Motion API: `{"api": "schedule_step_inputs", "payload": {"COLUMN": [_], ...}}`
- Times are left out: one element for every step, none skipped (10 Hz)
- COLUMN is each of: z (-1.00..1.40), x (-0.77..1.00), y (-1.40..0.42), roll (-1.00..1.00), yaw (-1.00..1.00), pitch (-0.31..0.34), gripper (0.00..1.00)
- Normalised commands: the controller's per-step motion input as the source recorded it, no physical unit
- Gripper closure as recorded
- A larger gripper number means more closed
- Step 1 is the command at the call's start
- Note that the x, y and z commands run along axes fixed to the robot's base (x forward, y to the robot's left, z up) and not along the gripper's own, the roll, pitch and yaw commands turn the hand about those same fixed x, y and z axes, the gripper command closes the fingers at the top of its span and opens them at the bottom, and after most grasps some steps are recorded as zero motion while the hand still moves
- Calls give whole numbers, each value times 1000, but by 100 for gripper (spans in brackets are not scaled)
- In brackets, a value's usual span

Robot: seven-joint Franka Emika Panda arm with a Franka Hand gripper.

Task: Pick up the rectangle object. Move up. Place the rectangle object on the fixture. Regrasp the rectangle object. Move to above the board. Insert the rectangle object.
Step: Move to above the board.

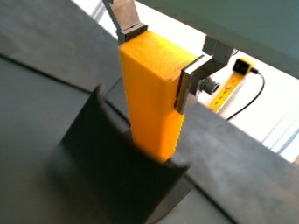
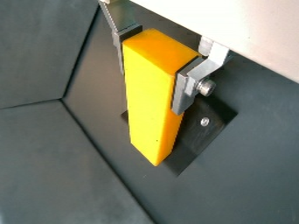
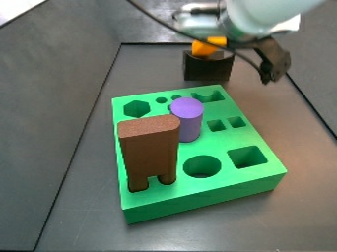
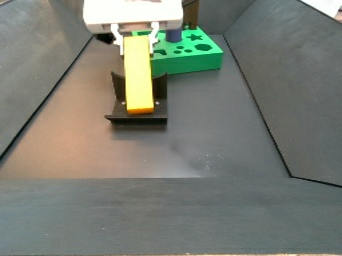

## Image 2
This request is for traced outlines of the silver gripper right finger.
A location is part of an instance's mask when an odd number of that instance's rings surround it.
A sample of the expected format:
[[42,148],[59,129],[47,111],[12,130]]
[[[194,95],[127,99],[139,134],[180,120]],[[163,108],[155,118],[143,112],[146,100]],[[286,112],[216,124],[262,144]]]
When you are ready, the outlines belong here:
[[176,72],[172,91],[172,112],[180,115],[192,105],[195,96],[210,96],[216,84],[211,74],[230,60],[230,49],[207,37],[200,38],[199,56]]

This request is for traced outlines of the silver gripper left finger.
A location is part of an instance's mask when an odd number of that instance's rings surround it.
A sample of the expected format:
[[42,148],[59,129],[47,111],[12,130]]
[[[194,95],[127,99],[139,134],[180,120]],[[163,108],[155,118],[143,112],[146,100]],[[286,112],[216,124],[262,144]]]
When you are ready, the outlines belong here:
[[123,41],[143,31],[136,22],[130,0],[98,0],[104,13],[116,47],[120,73],[124,72]]

